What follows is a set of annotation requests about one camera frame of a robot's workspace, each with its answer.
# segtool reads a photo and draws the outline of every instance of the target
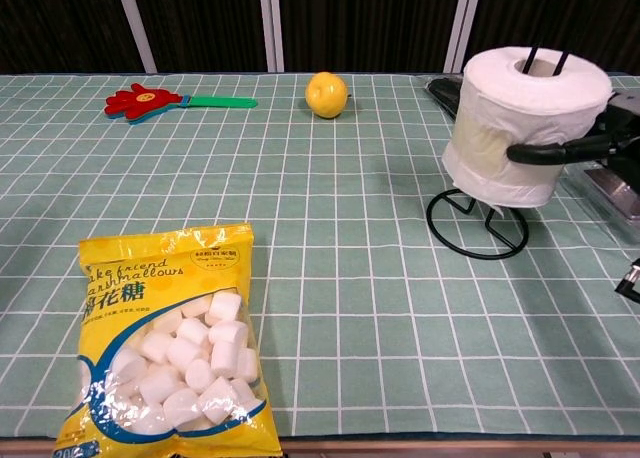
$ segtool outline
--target black metal stand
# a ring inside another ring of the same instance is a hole
[[[491,233],[493,236],[495,236],[502,243],[504,243],[507,246],[507,248],[509,248],[509,251],[506,251],[504,253],[499,253],[495,255],[485,255],[483,253],[475,253],[473,251],[465,250],[464,248],[460,248],[459,246],[454,245],[449,240],[447,240],[444,236],[442,236],[440,232],[436,229],[436,226],[433,222],[433,218],[431,216],[433,214],[433,208],[435,207],[437,202],[439,202],[440,200],[444,200],[448,202],[451,206],[453,206],[455,209],[457,209],[458,211],[464,213],[465,215],[469,215],[471,211],[473,211],[473,207],[476,205],[477,200],[475,198],[471,199],[471,201],[469,202],[469,206],[467,206],[466,208],[464,208],[459,203],[456,203],[451,198],[449,198],[449,196],[457,195],[457,194],[464,194],[464,192],[462,190],[459,190],[458,188],[443,191],[439,195],[436,195],[431,200],[431,202],[429,203],[429,206],[427,207],[427,224],[429,225],[429,229],[436,236],[436,238],[440,240],[440,242],[443,245],[445,245],[447,248],[457,251],[462,255],[468,256],[470,258],[477,258],[479,260],[501,260],[503,258],[509,258],[511,256],[517,255],[524,249],[524,247],[527,244],[527,241],[529,241],[529,226],[527,225],[527,220],[525,220],[524,216],[522,216],[522,213],[520,213],[518,210],[514,208],[509,208],[509,211],[511,212],[513,217],[516,219],[517,223],[520,225],[519,228],[520,228],[520,232],[522,233],[522,238],[520,240],[520,243],[518,244],[513,244],[503,234],[501,234],[499,231],[497,231],[495,228],[491,226],[491,219],[493,218],[493,215],[495,214],[496,210],[491,208],[489,210],[489,213],[487,214],[487,218],[484,220],[484,227],[487,229],[487,231]]]

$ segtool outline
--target yellow fruit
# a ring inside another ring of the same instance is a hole
[[[313,112],[322,118],[335,118],[347,104],[347,85],[338,75],[323,71],[313,75],[304,97]]]

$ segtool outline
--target yellow plastic bag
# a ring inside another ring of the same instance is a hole
[[[248,224],[80,243],[82,389],[54,458],[282,454],[248,314],[252,246]]]

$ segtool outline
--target table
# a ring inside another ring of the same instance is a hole
[[[560,184],[525,212],[519,255],[453,253],[424,218],[451,188],[451,121],[429,77],[343,76],[352,99],[331,121],[307,109],[305,74],[0,77],[0,437],[54,437],[73,401],[80,239],[248,221],[250,311],[286,446],[640,449],[640,307],[613,291],[638,247]],[[135,81],[259,105],[109,120],[105,98]],[[496,246],[477,220],[436,218]]]

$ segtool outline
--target white marshmallow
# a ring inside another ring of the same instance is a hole
[[[239,349],[237,343],[228,341],[218,341],[213,345],[211,369],[216,376],[232,378],[236,374]]]
[[[89,388],[91,387],[91,370],[89,370],[89,365],[82,360],[78,360],[78,373],[80,374],[80,394],[82,395],[80,401],[82,401],[82,399],[87,396],[87,393],[89,393]]]
[[[258,379],[258,355],[253,348],[240,348],[235,376],[247,383]]]
[[[144,406],[144,400],[142,399],[142,396],[140,396],[139,394],[132,395],[129,398],[129,401],[133,406],[137,406],[139,408],[142,408]]]
[[[198,407],[215,425],[224,421],[238,402],[238,394],[223,377],[214,381],[200,398]]]
[[[248,335],[249,328],[241,321],[221,321],[209,330],[209,341],[213,344],[218,341],[229,341],[243,346]]]
[[[208,340],[209,328],[197,318],[186,318],[180,323],[176,335],[202,346]]]
[[[201,296],[191,300],[180,307],[182,314],[187,318],[204,315],[211,306],[212,295]]]
[[[220,318],[217,318],[209,313],[204,314],[204,322],[207,326],[213,326],[220,321]]]
[[[236,393],[238,394],[239,403],[245,403],[255,398],[255,396],[253,395],[253,391],[251,391],[251,388],[246,381],[241,380],[240,378],[236,378],[235,380],[231,380],[230,383],[231,386],[233,386],[233,389],[236,390]]]
[[[167,421],[174,428],[202,416],[197,405],[198,395],[190,388],[176,391],[164,400],[162,409]]]
[[[244,409],[244,412],[245,412],[244,414],[246,415],[252,412],[253,410],[255,410],[261,404],[262,404],[262,400],[259,400],[257,398],[251,398],[250,400],[240,403],[240,407]]]
[[[167,358],[181,373],[187,371],[189,363],[202,356],[202,348],[185,338],[175,338],[167,348]]]
[[[221,320],[233,321],[238,315],[242,297],[230,291],[218,291],[213,294],[209,313]]]
[[[111,362],[111,374],[114,383],[127,383],[141,377],[146,371],[147,360],[127,346],[123,346]]]
[[[168,333],[150,331],[140,344],[140,353],[151,361],[163,365],[167,362],[167,348],[173,342]]]
[[[202,344],[202,359],[209,361],[211,359],[211,352],[213,351],[213,345],[209,343],[209,340]]]
[[[140,414],[139,408],[129,399],[116,401],[105,397],[104,404],[109,408],[111,419],[123,428],[128,428],[133,419]]]
[[[213,383],[214,378],[215,375],[211,371],[211,365],[208,361],[202,359],[193,360],[184,374],[187,386],[196,393],[202,393],[206,390]]]
[[[120,396],[125,396],[127,398],[129,398],[132,395],[135,395],[136,393],[138,393],[138,388],[140,386],[141,379],[142,377],[134,378],[133,380],[128,381],[127,383],[118,385],[118,387],[116,388],[116,394]]]
[[[182,312],[180,308],[174,308],[153,320],[153,329],[162,333],[173,333],[178,329],[181,322]]]
[[[178,378],[168,370],[156,371],[140,380],[138,390],[145,403],[162,403],[167,396],[181,388]]]
[[[211,421],[209,421],[209,419],[206,416],[201,416],[200,418],[196,418],[195,420],[192,420],[188,423],[185,423],[183,425],[178,426],[178,431],[202,431],[202,430],[208,430],[209,428],[213,428],[214,425],[213,423],[211,423]]]
[[[150,328],[150,323],[147,323],[145,325],[142,325],[136,331],[134,331],[133,334],[127,339],[127,342],[126,342],[127,346],[129,348],[133,348],[134,350],[139,351],[144,335],[147,334],[147,332],[149,331],[149,328]]]
[[[159,435],[171,429],[165,419],[162,406],[153,404],[145,406],[131,421],[131,431],[140,435]]]
[[[155,372],[165,370],[176,377],[176,380],[180,380],[180,372],[172,365],[159,365],[157,363],[150,363],[147,368],[147,375],[153,375]]]

